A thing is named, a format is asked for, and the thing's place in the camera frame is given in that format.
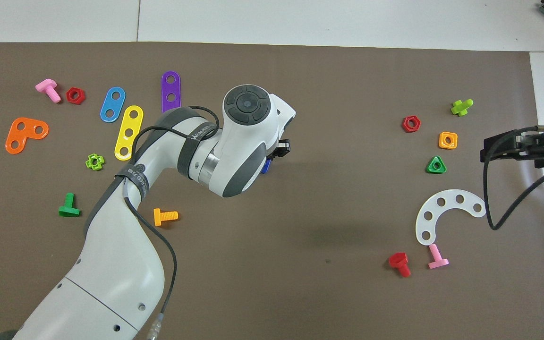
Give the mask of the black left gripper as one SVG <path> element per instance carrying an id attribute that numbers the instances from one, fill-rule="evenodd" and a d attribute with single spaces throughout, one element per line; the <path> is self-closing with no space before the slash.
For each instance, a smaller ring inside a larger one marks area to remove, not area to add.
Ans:
<path id="1" fill-rule="evenodd" d="M 290 140 L 288 138 L 280 139 L 268 155 L 268 159 L 272 161 L 276 157 L 285 157 L 291 151 Z"/>

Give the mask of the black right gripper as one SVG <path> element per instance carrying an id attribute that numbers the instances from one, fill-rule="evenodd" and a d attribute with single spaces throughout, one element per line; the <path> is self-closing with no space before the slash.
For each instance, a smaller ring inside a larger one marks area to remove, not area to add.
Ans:
<path id="1" fill-rule="evenodd" d="M 518 137 L 512 134 L 497 134 L 485 138 L 480 151 L 480 162 L 486 157 L 490 160 L 509 159 L 536 159 L 535 168 L 544 168 L 544 131 L 524 131 Z"/>

